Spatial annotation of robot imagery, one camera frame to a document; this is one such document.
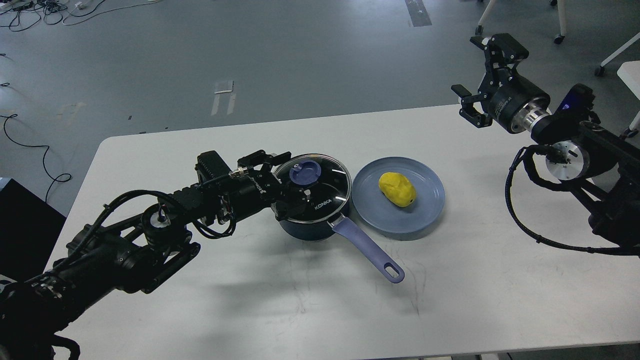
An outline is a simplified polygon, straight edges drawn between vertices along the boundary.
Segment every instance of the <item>black box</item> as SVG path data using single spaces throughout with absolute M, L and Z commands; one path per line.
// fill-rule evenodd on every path
M 0 177 L 0 274 L 16 281 L 41 274 L 66 219 L 16 180 Z

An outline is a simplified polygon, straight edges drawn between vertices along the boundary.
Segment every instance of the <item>power strip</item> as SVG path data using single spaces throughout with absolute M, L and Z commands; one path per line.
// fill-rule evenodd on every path
M 10 8 L 10 7 L 13 6 L 13 4 L 19 3 L 21 1 L 22 0 L 11 0 L 8 3 L 4 3 L 4 4 L 0 5 L 0 10 L 4 10 L 4 9 L 7 9 L 7 8 Z

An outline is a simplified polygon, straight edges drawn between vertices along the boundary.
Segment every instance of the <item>concrete floor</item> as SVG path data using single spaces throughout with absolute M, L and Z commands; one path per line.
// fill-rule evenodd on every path
M 14 139 L 51 145 L 52 174 L 74 176 L 49 195 L 66 215 L 110 136 L 456 103 L 450 86 L 473 91 L 483 76 L 483 54 L 468 39 L 486 3 L 425 0 L 432 25 L 422 27 L 412 26 L 401 0 L 163 0 L 76 26 L 2 28 L 0 83 L 11 86 L 0 88 L 0 114 L 19 114 L 6 127 Z M 640 59 L 640 43 L 608 64 L 604 77 L 593 70 L 640 31 L 638 14 L 636 0 L 567 0 L 568 35 L 555 45 L 557 10 L 548 1 L 501 1 L 484 34 L 508 32 L 528 48 L 518 69 L 551 95 L 552 109 L 575 83 L 592 87 L 603 125 L 619 133 L 640 101 L 616 71 Z M 24 14 L 23 23 L 33 16 Z M 0 16 L 0 24 L 12 17 Z M 216 83 L 228 80 L 234 104 L 223 95 L 212 115 Z M 247 144 L 248 153 L 254 150 Z M 0 153 L 0 176 L 44 198 L 50 180 L 42 150 L 2 138 Z M 551 358 L 529 355 L 514 359 Z

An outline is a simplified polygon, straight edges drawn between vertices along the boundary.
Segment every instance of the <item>yellow toy potato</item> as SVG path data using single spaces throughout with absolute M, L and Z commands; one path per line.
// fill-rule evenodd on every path
M 415 188 L 406 176 L 399 172 L 385 172 L 378 180 L 378 187 L 390 202 L 404 208 L 414 202 Z

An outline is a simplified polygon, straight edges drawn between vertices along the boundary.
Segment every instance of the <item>pot lid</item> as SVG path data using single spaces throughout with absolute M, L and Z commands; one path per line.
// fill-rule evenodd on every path
M 275 175 L 283 184 L 309 190 L 304 212 L 288 221 L 313 223 L 338 213 L 351 196 L 351 176 L 338 160 L 322 154 L 305 154 L 280 165 Z

